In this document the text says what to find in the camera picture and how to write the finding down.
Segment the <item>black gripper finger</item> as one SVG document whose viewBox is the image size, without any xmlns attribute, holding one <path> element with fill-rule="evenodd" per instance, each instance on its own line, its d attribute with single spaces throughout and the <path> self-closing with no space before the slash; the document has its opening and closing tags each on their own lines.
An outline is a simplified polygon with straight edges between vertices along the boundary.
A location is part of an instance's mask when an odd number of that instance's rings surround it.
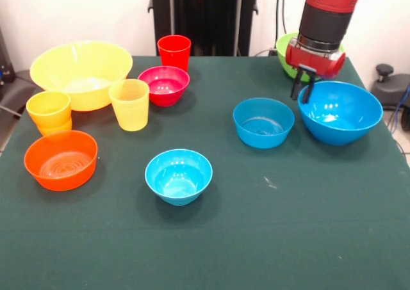
<svg viewBox="0 0 410 290">
<path fill-rule="evenodd" d="M 299 92 L 301 91 L 301 88 L 302 88 L 301 77 L 303 73 L 304 71 L 301 68 L 297 69 L 297 74 L 295 76 L 293 87 L 291 90 L 291 95 L 290 95 L 292 100 L 297 100 L 299 96 Z"/>
<path fill-rule="evenodd" d="M 309 83 L 308 83 L 307 88 L 304 91 L 304 95 L 303 95 L 303 98 L 302 98 L 302 103 L 303 104 L 307 104 L 309 102 L 311 93 L 312 93 L 313 88 L 315 86 L 316 74 L 314 72 L 309 72 L 308 75 L 309 75 Z"/>
</svg>

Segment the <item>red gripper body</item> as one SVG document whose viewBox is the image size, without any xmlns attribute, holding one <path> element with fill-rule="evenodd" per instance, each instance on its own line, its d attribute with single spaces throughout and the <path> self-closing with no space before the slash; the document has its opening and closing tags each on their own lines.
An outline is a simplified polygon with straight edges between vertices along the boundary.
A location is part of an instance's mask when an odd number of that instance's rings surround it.
<svg viewBox="0 0 410 290">
<path fill-rule="evenodd" d="M 293 68 L 308 67 L 318 77 L 333 78 L 340 72 L 346 54 L 342 51 L 316 52 L 303 47 L 292 38 L 286 48 L 286 62 Z"/>
</svg>

